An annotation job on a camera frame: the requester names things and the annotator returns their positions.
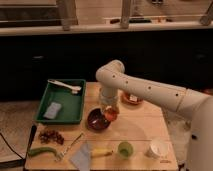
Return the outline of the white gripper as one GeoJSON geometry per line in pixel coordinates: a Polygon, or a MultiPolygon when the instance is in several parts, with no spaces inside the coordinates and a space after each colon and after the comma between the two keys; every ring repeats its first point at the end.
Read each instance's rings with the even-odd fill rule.
{"type": "MultiPolygon", "coordinates": [[[[120,113],[119,107],[116,106],[118,102],[118,90],[114,88],[101,87],[99,91],[99,101],[106,106],[113,106],[115,114],[120,113]]],[[[101,106],[100,111],[103,116],[106,113],[106,106],[101,106]]]]}

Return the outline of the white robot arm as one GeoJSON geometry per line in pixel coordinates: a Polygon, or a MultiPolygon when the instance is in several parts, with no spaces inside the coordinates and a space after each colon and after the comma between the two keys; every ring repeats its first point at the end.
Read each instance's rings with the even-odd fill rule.
{"type": "Polygon", "coordinates": [[[213,171],[213,96],[180,86],[125,74],[119,60],[96,71],[100,102],[114,105],[118,90],[137,96],[191,121],[185,171],[213,171]]]}

